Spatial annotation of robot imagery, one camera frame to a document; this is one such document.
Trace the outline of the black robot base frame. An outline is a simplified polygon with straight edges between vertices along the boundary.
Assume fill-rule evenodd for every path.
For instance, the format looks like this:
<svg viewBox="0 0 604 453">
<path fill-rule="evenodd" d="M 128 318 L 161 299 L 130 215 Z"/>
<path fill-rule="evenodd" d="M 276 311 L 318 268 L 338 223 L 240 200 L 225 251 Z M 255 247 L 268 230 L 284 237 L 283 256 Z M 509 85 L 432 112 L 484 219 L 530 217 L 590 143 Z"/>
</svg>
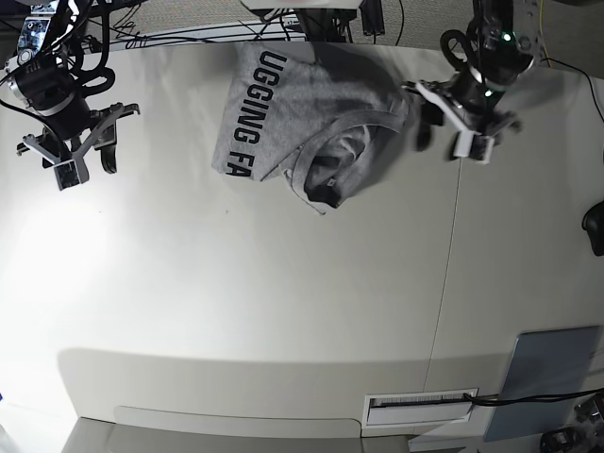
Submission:
<svg viewBox="0 0 604 453">
<path fill-rule="evenodd" d="M 113 50 L 187 42 L 347 42 L 398 45 L 405 12 L 380 1 L 110 1 Z"/>
</svg>

